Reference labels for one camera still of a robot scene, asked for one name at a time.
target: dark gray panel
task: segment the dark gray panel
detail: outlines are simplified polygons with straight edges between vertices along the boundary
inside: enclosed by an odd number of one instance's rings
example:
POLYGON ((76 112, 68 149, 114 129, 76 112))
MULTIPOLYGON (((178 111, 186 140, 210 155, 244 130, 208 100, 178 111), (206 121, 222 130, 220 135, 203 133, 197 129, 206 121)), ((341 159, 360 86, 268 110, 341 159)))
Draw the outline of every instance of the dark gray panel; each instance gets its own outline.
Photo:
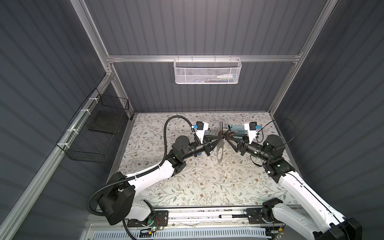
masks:
POLYGON ((306 182, 360 221, 363 239, 379 238, 383 211, 383 52, 384 3, 339 1, 275 113, 295 124, 288 145, 306 182))
POLYGON ((238 84, 176 84, 172 63, 115 63, 137 112, 255 111, 271 105, 291 63, 243 63, 238 84))
POLYGON ((78 239, 89 215, 85 203, 106 182, 111 165, 65 157, 14 239, 78 239))
MULTIPOLYGON (((0 201, 0 222, 46 160, 72 115, 104 75, 69 1, 0 2, 0 195, 7 196, 0 201)), ((81 170, 80 176, 92 184, 84 185, 85 180, 79 180, 80 183, 69 185, 76 178, 60 173, 63 164, 54 174, 61 174, 60 177, 54 177, 48 185, 56 184, 57 191, 47 186, 44 194, 57 198, 58 192, 62 192, 60 199, 67 202, 84 205, 85 196, 76 194, 92 192, 98 181, 102 184, 108 175, 109 166, 73 163, 67 168, 81 170)), ((53 221, 62 214, 58 212, 60 206, 36 205, 32 212, 43 213, 42 209, 47 215, 33 220, 38 224, 33 226, 30 236, 44 232, 50 224, 56 239, 60 239, 60 229, 65 226, 53 221)), ((68 212, 85 218, 83 209, 77 209, 80 213, 68 212)), ((30 228, 30 224, 24 222, 21 229, 30 228)), ((65 228, 75 239, 82 227, 83 224, 73 230, 65 228)))
POLYGON ((325 0, 86 0, 110 55, 297 54, 325 0))

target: black wire mesh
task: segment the black wire mesh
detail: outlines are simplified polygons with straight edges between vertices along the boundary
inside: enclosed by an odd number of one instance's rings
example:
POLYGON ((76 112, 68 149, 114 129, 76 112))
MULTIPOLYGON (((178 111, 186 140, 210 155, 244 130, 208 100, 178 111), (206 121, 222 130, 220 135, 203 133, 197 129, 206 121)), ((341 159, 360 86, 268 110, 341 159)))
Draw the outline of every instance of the black wire mesh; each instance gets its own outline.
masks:
POLYGON ((71 130, 68 140, 64 144, 57 143, 57 146, 72 160, 114 161, 129 121, 128 110, 128 99, 99 95, 88 110, 83 110, 85 113, 74 127, 75 130, 71 130), (95 127, 101 117, 109 119, 109 122, 104 121, 102 127, 95 127))

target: floral tablecloth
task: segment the floral tablecloth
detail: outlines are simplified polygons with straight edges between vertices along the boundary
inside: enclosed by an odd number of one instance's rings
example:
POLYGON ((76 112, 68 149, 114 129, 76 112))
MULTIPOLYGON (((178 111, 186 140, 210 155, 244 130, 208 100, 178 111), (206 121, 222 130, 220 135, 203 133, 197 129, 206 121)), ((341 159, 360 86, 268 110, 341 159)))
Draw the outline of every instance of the floral tablecloth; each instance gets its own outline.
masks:
MULTIPOLYGON (((143 170, 161 161, 164 123, 173 115, 185 116, 192 124, 206 121, 211 133, 217 133, 219 122, 243 125, 256 121, 265 126, 271 121, 268 113, 139 113, 119 168, 123 174, 143 170)), ((272 123, 264 129, 264 136, 269 134, 277 134, 272 123)), ((194 141, 189 125, 182 119, 172 119, 167 126, 167 151, 180 135, 194 141)), ((286 153, 283 156, 289 161, 286 153)), ((153 184, 138 197, 156 206, 261 205, 273 197, 287 205, 298 204, 292 195, 268 177, 264 168, 252 163, 249 154, 241 156, 227 142, 222 142, 209 157, 203 153, 185 161, 187 166, 182 172, 153 184)))

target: metal plate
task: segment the metal plate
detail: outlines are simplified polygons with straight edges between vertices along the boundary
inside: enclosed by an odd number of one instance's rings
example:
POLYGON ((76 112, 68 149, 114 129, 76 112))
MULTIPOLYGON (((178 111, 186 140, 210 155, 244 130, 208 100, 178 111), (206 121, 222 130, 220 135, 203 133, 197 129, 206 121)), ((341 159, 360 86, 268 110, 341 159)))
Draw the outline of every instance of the metal plate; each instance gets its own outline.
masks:
MULTIPOLYGON (((159 227, 165 227, 168 225, 168 211, 156 211, 155 218, 159 220, 159 227)), ((136 219, 130 219, 128 220, 127 226, 128 227, 156 227, 157 221, 154 220, 150 226, 144 226, 140 221, 136 219)))
POLYGON ((261 208, 247 209, 249 224, 265 223, 261 215, 261 208))

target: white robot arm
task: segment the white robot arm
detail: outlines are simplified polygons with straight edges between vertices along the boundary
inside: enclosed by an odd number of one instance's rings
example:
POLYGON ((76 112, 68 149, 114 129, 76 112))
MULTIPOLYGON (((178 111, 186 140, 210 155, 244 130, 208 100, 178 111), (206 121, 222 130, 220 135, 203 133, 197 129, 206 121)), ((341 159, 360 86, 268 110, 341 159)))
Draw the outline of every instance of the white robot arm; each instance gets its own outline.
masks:
POLYGON ((186 166, 185 158, 196 157, 202 152, 209 156, 217 144, 225 138, 235 152, 240 152, 241 155, 247 152, 262 159, 265 172, 292 194, 313 219, 302 216, 280 199, 273 198, 263 203, 262 212, 259 213, 265 222, 277 220, 284 222, 308 240, 361 240, 361 225, 354 218, 347 219, 331 207, 285 161, 282 157, 285 144, 279 136, 269 135, 263 145, 252 142, 257 138, 256 131, 260 129, 256 122, 245 124, 248 135, 205 136, 208 123, 197 122, 193 126, 186 118, 173 116, 166 124, 175 117, 183 118, 189 123, 195 134, 195 142, 190 142, 187 136, 179 136, 169 153, 164 154, 162 162, 133 174, 123 175, 121 172, 114 174, 108 184, 96 191, 88 200, 89 212, 105 216, 111 225, 124 218, 131 218, 148 226, 154 219, 155 210, 147 201, 139 201, 135 197, 152 184, 178 174, 186 166), (97 198, 103 212, 97 212, 90 207, 92 198, 97 198))

